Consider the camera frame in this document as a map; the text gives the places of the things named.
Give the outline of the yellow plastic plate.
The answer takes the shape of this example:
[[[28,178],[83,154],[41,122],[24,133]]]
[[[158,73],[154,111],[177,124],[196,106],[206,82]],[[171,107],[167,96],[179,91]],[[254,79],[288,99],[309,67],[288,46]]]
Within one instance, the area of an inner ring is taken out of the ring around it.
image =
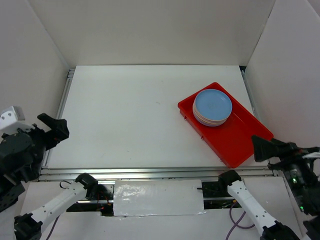
[[[201,123],[201,124],[203,124],[203,125],[205,125],[205,126],[207,126],[207,127],[218,127],[218,126],[224,124],[224,123],[227,121],[227,119],[223,119],[223,120],[209,120],[209,119],[203,117],[203,116],[198,112],[195,104],[193,104],[193,106],[192,106],[192,113],[193,113],[193,116],[195,117],[195,119],[196,119],[199,123]]]

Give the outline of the blue plastic plate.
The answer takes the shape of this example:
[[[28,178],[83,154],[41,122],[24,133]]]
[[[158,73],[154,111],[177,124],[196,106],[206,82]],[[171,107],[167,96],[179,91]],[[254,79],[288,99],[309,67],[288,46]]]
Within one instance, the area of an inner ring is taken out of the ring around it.
[[[232,113],[231,99],[217,89],[205,89],[197,94],[194,100],[195,109],[207,120],[226,120]]]

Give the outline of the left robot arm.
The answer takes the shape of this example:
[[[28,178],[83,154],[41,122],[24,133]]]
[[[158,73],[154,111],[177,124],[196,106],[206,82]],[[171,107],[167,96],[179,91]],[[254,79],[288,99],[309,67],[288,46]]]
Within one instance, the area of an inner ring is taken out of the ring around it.
[[[48,227],[79,200],[99,193],[98,181],[82,173],[64,189],[36,183],[48,150],[69,137],[67,121],[45,113],[37,117],[49,127],[27,124],[22,115],[7,110],[0,115],[0,238],[40,240]]]

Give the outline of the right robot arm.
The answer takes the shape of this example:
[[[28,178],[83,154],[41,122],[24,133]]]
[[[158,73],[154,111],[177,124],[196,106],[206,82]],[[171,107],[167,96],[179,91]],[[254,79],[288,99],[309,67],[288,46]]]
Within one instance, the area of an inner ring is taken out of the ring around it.
[[[262,240],[298,240],[299,236],[289,226],[281,223],[294,215],[292,201],[300,211],[312,218],[303,221],[306,233],[303,240],[320,238],[320,179],[314,172],[314,161],[320,158],[320,148],[299,147],[294,142],[251,137],[254,159],[263,162],[278,158],[268,164],[272,171],[284,177],[280,186],[259,180],[253,183],[242,180],[235,170],[219,175],[218,191],[231,196],[246,212]]]

